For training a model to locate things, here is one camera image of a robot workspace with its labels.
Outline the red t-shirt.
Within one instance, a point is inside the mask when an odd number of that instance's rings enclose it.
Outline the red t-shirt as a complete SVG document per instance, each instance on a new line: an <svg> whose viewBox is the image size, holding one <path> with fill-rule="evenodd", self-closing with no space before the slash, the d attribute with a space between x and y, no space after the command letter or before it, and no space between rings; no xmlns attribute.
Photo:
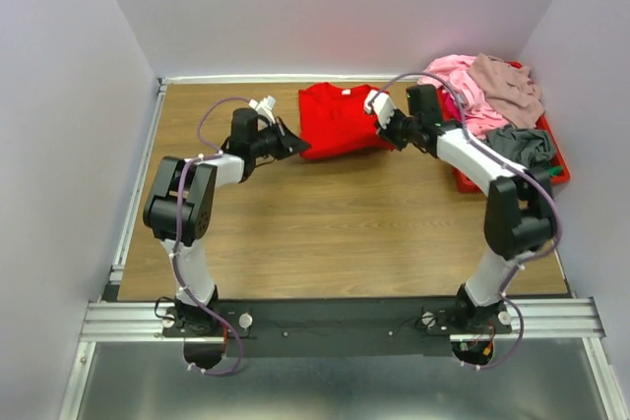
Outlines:
<svg viewBox="0 0 630 420"><path fill-rule="evenodd" d="M359 150L393 150L377 135L375 118L363 108L365 99L377 90L370 85L343 89L330 83L300 90L300 139L310 145L300 156L321 160Z"/></svg>

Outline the red plastic bin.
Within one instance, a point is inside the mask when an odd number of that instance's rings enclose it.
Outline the red plastic bin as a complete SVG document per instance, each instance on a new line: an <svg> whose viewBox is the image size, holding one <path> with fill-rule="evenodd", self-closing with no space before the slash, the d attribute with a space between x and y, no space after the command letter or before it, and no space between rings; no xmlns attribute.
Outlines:
<svg viewBox="0 0 630 420"><path fill-rule="evenodd" d="M455 104L452 97L443 88L439 88L437 90L437 98L439 100L443 120L444 121L452 120L453 115L451 114L451 111L455 110L454 108ZM555 186L555 185L567 183L571 178L570 171L564 159L564 156L562 155L560 146L557 144L555 137L553 136L551 127L548 124L548 121L544 114L542 114L538 118L535 127L538 130L545 131L547 135L549 136L550 141L555 145L555 148L556 148L556 155L554 156L554 158L551 159L547 164L543 166L549 173L551 184ZM465 174L463 174L458 169L452 167L452 174L455 180L456 188L460 193L478 194L480 192L480 190L473 183L473 181L470 180Z"/></svg>

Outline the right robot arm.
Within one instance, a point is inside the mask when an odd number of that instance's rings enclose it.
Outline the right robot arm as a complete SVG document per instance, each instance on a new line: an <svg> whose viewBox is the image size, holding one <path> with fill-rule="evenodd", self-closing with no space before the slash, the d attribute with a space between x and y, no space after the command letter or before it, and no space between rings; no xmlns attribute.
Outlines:
<svg viewBox="0 0 630 420"><path fill-rule="evenodd" d="M453 308L438 315L448 329L473 333L496 318L517 273L560 236L548 173L527 169L490 149L457 120L445 120L431 85L407 90L403 113L383 90L364 102L380 138L398 150L412 145L456 168L486 197L486 250L475 273L459 288Z"/></svg>

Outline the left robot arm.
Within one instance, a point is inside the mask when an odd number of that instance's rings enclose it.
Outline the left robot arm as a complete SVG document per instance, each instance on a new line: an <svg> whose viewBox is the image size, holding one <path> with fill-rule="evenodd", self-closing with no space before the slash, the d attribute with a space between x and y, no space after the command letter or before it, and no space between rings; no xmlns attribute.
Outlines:
<svg viewBox="0 0 630 420"><path fill-rule="evenodd" d="M143 222L165 250L176 281L167 329L214 333L224 324L213 304L218 289L207 267L205 237L218 188L245 182L263 158L282 160L310 148L274 114L271 96L233 111L230 134L216 153L167 156L143 209Z"/></svg>

